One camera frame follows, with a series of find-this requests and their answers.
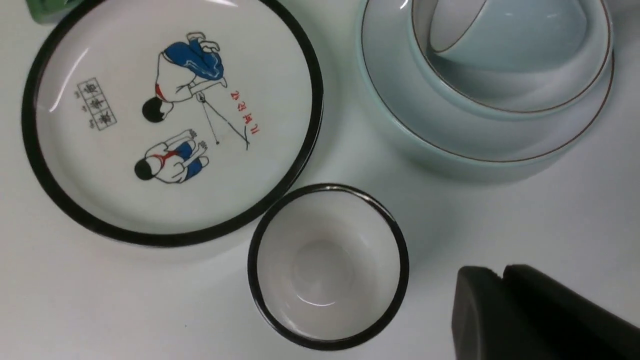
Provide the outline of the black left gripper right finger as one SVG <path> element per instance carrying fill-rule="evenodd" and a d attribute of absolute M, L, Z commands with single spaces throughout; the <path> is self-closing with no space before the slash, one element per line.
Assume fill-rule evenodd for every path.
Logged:
<path fill-rule="evenodd" d="M 563 360 L 638 360 L 640 329 L 525 264 L 502 276 L 538 335 Z"/>

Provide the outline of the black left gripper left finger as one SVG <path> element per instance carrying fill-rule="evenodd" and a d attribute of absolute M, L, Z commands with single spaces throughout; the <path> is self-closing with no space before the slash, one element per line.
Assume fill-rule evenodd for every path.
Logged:
<path fill-rule="evenodd" d="M 451 333 L 457 360 L 549 360 L 551 351 L 491 269 L 457 272 Z"/>

